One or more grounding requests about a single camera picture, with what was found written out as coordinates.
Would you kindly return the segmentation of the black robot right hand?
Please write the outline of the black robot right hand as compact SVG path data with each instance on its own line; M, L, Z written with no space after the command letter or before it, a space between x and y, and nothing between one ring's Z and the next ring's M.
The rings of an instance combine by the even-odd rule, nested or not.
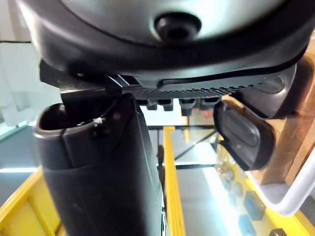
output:
M244 171L275 150L267 123L296 109L310 78L312 0L20 0L41 61L61 91L34 136L70 236L171 231L160 163L141 106L214 109Z

